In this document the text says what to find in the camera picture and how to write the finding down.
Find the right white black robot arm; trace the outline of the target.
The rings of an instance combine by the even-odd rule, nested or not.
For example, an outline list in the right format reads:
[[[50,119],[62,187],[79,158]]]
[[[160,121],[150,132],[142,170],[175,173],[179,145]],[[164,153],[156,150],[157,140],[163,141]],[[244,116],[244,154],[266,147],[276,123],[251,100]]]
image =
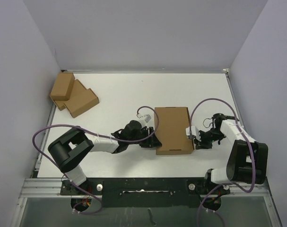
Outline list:
[[[227,165],[209,169],[202,181],[205,192],[213,193],[220,184],[263,184],[266,178],[268,146],[257,142],[238,123],[234,116],[217,113],[211,118],[209,131],[198,130],[194,125],[186,129],[196,149],[211,149],[214,142],[227,139],[232,149]]]

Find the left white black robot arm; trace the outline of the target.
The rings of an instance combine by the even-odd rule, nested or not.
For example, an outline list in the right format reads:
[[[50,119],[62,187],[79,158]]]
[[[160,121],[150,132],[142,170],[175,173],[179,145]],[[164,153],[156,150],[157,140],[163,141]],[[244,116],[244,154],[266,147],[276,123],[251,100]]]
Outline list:
[[[88,189],[87,177],[80,162],[89,152],[118,154],[132,144],[138,144],[142,148],[162,146],[154,128],[148,127],[143,121],[132,120],[111,136],[110,139],[94,136],[90,140],[83,130],[72,128],[49,145],[49,153],[59,170],[72,181],[71,188],[75,193],[83,194]]]

